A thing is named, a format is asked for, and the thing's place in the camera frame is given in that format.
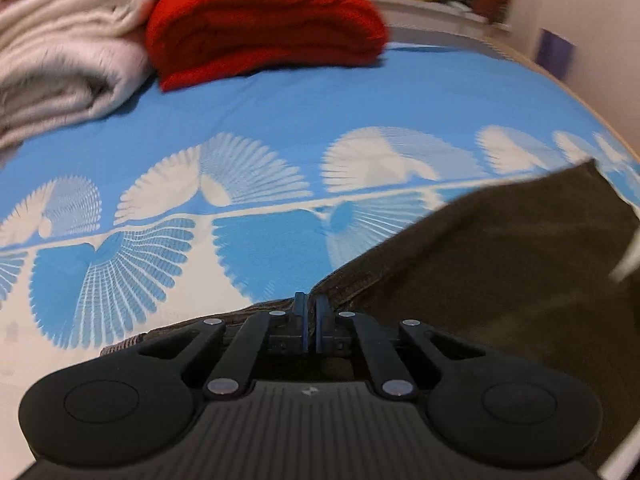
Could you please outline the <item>white folded quilt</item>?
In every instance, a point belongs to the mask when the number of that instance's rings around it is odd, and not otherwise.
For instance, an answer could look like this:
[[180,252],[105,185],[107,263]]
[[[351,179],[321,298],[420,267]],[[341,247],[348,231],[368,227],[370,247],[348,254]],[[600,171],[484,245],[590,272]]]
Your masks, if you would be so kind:
[[152,73],[155,0],[1,0],[1,146],[98,119]]

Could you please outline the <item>brown corduroy pants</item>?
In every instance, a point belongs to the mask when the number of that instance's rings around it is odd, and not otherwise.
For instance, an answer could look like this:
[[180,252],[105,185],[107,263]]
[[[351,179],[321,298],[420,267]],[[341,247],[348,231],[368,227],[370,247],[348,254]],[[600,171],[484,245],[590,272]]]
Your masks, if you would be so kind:
[[[248,393],[204,392],[246,319],[179,324],[81,365],[99,425],[35,477],[590,479],[639,416],[637,299],[611,273],[639,219],[583,162],[481,188],[307,295],[309,349],[271,352]],[[316,351],[314,300],[374,318],[416,383],[383,399]],[[77,457],[70,450],[78,451]]]

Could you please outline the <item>blue white patterned bedsheet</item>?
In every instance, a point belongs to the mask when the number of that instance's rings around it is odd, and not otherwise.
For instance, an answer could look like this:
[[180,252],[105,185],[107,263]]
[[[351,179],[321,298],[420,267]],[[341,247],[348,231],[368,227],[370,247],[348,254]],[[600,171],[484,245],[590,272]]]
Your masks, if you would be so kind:
[[147,84],[27,141],[1,173],[1,474],[30,463],[27,388],[109,344],[306,292],[476,188],[594,159],[639,166],[564,90],[470,50],[393,44],[373,67]]

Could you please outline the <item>purple paper bag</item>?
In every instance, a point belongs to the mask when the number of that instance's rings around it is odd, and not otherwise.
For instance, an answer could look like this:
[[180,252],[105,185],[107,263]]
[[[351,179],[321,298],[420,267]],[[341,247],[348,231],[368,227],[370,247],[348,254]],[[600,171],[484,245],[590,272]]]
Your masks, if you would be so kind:
[[535,62],[556,79],[563,80],[570,70],[575,46],[565,38],[543,29]]

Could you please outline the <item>red folded blanket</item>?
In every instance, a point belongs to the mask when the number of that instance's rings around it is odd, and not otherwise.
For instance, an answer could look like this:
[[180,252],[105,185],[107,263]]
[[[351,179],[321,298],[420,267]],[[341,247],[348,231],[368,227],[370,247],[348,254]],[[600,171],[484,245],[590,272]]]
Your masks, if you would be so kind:
[[277,66],[366,66],[387,38],[369,0],[158,0],[145,47],[168,92]]

